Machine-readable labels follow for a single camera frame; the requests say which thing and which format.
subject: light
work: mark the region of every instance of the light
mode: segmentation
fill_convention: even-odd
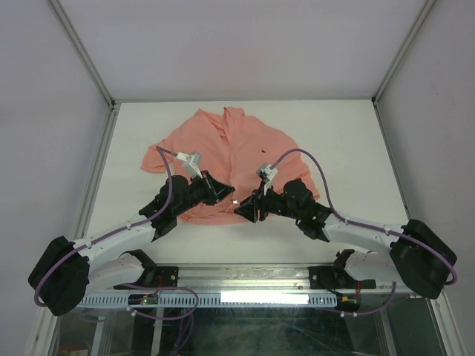
[[[308,304],[308,294],[274,293],[271,291],[223,291],[222,303]]]

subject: connector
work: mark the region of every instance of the connector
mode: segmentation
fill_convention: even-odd
[[[272,187],[272,181],[275,176],[277,176],[278,170],[277,168],[272,168],[271,165],[264,163],[256,173],[265,183],[263,190],[264,195],[266,195],[267,191]]]
[[[198,167],[201,161],[201,154],[199,154],[198,152],[193,152],[191,154],[184,154],[183,152],[178,152],[177,159],[183,162],[182,167],[191,178],[203,178],[200,168]]]
[[[128,297],[130,306],[155,306],[158,304],[157,294],[131,294]]]

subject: white table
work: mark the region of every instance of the white table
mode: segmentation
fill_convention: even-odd
[[[405,223],[406,213],[370,100],[279,102],[162,102],[122,104],[88,234],[126,221],[149,203],[166,174],[140,170],[149,145],[167,137],[197,109],[243,108],[289,134],[314,154],[338,210],[384,223]],[[316,167],[309,164],[327,203]],[[313,241],[294,222],[273,217],[258,224],[198,226],[179,222],[144,248],[157,263],[328,263],[344,246]]]

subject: metal frame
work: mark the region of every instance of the metal frame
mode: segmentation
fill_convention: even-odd
[[[65,32],[67,38],[71,41],[74,50],[76,51],[77,56],[81,60],[84,68],[88,72],[92,82],[96,85],[97,90],[101,93],[102,98],[107,102],[110,108],[114,106],[114,99],[111,96],[111,93],[105,86],[104,81],[102,80],[99,71],[96,69],[96,66],[92,62],[89,53],[84,47],[80,37],[78,36],[76,30],[74,29],[73,24],[61,4],[60,0],[47,0],[50,5],[51,10],[61,24],[62,29]]]
[[[376,330],[379,335],[381,350],[384,352],[383,356],[397,356],[387,311],[381,310],[374,318],[376,319]]]
[[[416,19],[414,20],[412,26],[409,29],[404,41],[401,44],[401,47],[398,49],[396,56],[394,57],[389,70],[387,71],[386,75],[383,78],[383,81],[379,85],[378,90],[373,98],[373,103],[375,106],[378,105],[379,101],[381,100],[382,96],[386,92],[386,89],[389,87],[391,82],[393,81],[395,75],[398,72],[398,69],[401,67],[404,58],[409,53],[409,50],[412,48],[414,40],[416,39],[419,31],[421,30],[422,26],[425,23],[425,20],[431,14],[433,6],[437,3],[438,0],[425,0],[425,3],[422,5],[421,10],[417,14]]]
[[[155,315],[157,317],[162,317],[164,311],[165,309],[158,308],[157,313]],[[152,339],[152,342],[151,342],[152,356],[158,355],[158,353],[160,352],[160,341],[162,340],[162,327],[163,327],[163,321],[157,320],[154,327],[154,338]]]
[[[94,332],[94,341],[91,348],[91,356],[109,355],[112,347],[112,337],[114,334],[114,324],[116,321],[116,314],[114,312],[107,313],[107,315],[100,315],[98,320],[103,320],[97,323],[96,331]]]
[[[111,93],[107,89],[105,83],[103,82],[98,70],[96,69],[92,59],[90,58],[85,46],[83,45],[80,37],[78,36],[76,30],[74,29],[71,21],[65,12],[64,7],[61,5],[60,0],[47,0],[50,5],[51,10],[54,15],[57,17],[59,23],[61,24],[65,35],[71,41],[71,44],[76,51],[77,56],[85,66],[88,75],[90,76],[93,83],[96,85],[98,91],[101,93],[102,98],[108,104],[109,112],[105,120],[103,127],[102,138],[100,140],[99,146],[97,148],[96,158],[94,160],[93,167],[91,169],[90,179],[85,190],[84,198],[82,200],[82,208],[78,213],[73,230],[70,236],[73,236],[74,239],[80,238],[88,229],[88,224],[91,218],[92,209],[94,206],[96,193],[99,187],[100,177],[102,175],[102,170],[104,168],[105,159],[107,156],[108,148],[111,143],[111,138],[114,132],[115,122],[117,120],[117,114],[119,112],[119,103],[120,102],[149,102],[147,100],[119,100],[115,101],[111,96]],[[407,215],[409,216],[409,211],[407,209],[406,199],[404,198],[404,190],[401,186],[399,179],[399,172],[397,164],[394,162],[394,155],[392,153],[389,140],[387,139],[386,130],[384,129],[383,120],[381,120],[378,112],[378,103],[385,94],[388,86],[392,82],[393,78],[398,72],[398,69],[402,65],[404,58],[406,57],[409,49],[414,43],[414,39],[417,37],[422,25],[425,23],[425,20],[429,16],[433,6],[437,3],[437,0],[426,0],[422,9],[420,10],[418,16],[416,17],[413,25],[406,38],[404,39],[402,46],[399,48],[398,53],[393,60],[386,76],[384,77],[379,89],[377,90],[375,96],[373,97],[373,104],[375,107],[376,115],[381,128],[381,133],[384,138],[384,143],[386,145],[388,155],[393,166],[393,171],[396,176],[399,190],[404,202],[404,207],[406,209]],[[219,286],[227,286],[228,288],[234,289],[249,289],[255,288],[256,286],[263,286],[263,281],[267,279],[267,287],[271,290],[281,290],[284,287],[284,290],[289,290],[292,288],[293,283],[302,283],[304,276],[304,270],[308,265],[183,265],[181,266],[181,281],[180,284],[193,284],[195,288],[198,289],[216,289]],[[247,271],[253,271],[246,279],[236,279],[236,274],[238,271],[246,269]],[[293,277],[289,276],[269,276],[266,275],[269,272],[269,269],[273,269],[275,273],[279,274],[282,271],[293,271],[297,272]],[[382,291],[389,292],[390,285],[380,285],[374,291],[363,291],[363,293],[381,293]],[[408,293],[408,290],[398,289],[398,292]],[[431,311],[433,314],[434,323],[439,327],[439,333],[441,339],[443,340],[447,355],[468,355],[468,351],[463,343],[461,338],[459,328],[456,324],[455,318],[450,308],[450,304],[447,300],[445,294],[441,294],[441,297],[438,300],[432,300],[430,302]],[[30,342],[27,345],[26,352],[28,356],[42,356],[48,354],[48,349],[50,348],[50,342],[54,334],[54,329],[56,325],[57,318],[54,317],[49,310],[40,309],[36,317],[36,322],[33,327],[33,332],[30,338]],[[384,331],[386,337],[386,344],[388,344],[389,355],[394,355],[394,350],[389,346],[392,343],[392,337],[388,334],[389,323],[387,322],[386,317],[382,314],[380,324],[382,330]]]
[[[278,101],[289,101],[289,100],[298,100],[298,101],[309,101],[309,100],[372,100],[372,96],[308,96],[308,97],[296,97],[296,96],[286,96],[285,98],[279,98],[276,96],[253,96],[252,98],[246,96],[239,97],[219,97],[211,98],[205,96],[203,98],[170,98],[170,99],[115,99],[115,102],[118,104],[142,104],[150,102],[228,102],[232,100],[233,102],[278,102]]]
[[[123,303],[114,303],[116,299],[123,299],[124,297],[130,298],[134,295],[144,295],[147,294],[147,291],[113,291],[107,292],[109,296],[105,303],[91,303],[91,300],[101,300],[102,295],[106,293],[93,293],[85,298],[85,302],[81,302],[78,304],[78,308],[87,308],[87,309],[105,309],[111,310],[115,309],[114,307],[119,307],[123,310],[127,309],[127,306],[124,306]],[[215,293],[202,293],[197,292],[199,300],[197,304],[197,308],[335,308],[337,306],[338,301],[336,300],[336,296],[329,292],[314,292],[314,291],[298,291],[291,294],[292,296],[301,296],[301,294],[308,297],[308,303],[301,303],[301,304],[289,304],[289,303],[266,303],[262,301],[249,301],[249,302],[227,302],[221,300],[222,293],[215,292]],[[156,309],[163,309],[163,308],[192,308],[196,303],[196,297],[186,293],[184,291],[163,291],[161,292],[160,296],[157,297],[156,303],[148,303],[146,305],[137,304],[133,306],[134,309],[143,309],[143,308],[156,308]]]

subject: glass panel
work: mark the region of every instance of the glass panel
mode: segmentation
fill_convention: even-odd
[[[387,294],[363,295],[377,306]],[[140,309],[176,317],[186,309]],[[129,311],[75,309],[59,318],[50,355],[443,356],[430,307],[399,295],[384,313],[345,317],[318,308],[198,308],[180,322]],[[180,350],[175,345],[184,344]]]

